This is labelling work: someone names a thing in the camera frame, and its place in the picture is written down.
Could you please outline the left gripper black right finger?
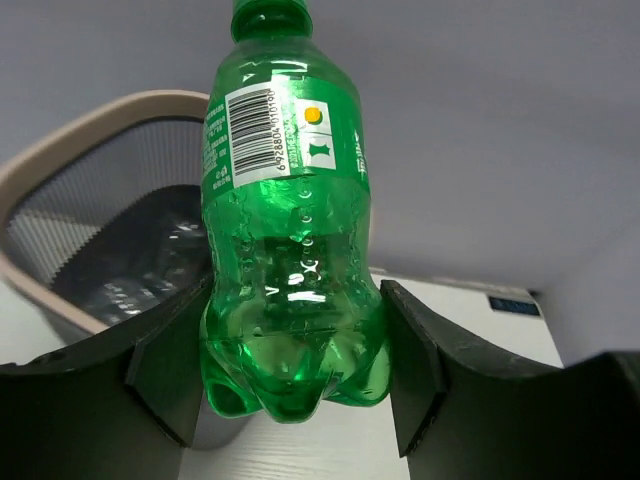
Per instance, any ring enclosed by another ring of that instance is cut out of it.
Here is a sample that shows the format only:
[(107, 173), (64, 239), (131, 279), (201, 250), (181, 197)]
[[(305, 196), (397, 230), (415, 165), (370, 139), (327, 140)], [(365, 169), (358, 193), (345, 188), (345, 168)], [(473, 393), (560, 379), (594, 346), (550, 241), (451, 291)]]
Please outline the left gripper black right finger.
[(559, 369), (435, 313), (401, 284), (381, 293), (398, 451), (413, 479), (635, 479), (639, 356)]

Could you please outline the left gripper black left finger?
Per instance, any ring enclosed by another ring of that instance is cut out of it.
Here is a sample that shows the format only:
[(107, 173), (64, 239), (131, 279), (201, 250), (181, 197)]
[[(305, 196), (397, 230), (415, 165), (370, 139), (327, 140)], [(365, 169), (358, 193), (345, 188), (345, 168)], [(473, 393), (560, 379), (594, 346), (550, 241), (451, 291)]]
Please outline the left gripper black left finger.
[(1, 367), (4, 479), (176, 479), (203, 386), (205, 276), (146, 312)]

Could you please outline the green soda bottle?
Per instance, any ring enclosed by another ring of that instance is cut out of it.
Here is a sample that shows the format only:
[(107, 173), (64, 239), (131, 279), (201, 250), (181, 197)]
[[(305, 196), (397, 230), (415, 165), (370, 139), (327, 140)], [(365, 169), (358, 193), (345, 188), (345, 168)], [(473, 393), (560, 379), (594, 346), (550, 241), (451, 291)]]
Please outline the green soda bottle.
[(359, 92), (302, 1), (237, 1), (204, 119), (201, 210), (214, 284), (200, 323), (212, 408), (308, 420), (388, 394), (390, 340), (368, 262)]

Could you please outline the grey mesh waste bin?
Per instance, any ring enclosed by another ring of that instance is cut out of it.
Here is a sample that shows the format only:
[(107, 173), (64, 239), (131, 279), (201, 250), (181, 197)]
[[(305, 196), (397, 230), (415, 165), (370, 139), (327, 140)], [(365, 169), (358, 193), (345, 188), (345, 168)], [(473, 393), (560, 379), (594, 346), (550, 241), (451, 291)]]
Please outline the grey mesh waste bin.
[(67, 123), (1, 170), (1, 272), (75, 343), (205, 277), (208, 97), (150, 90)]

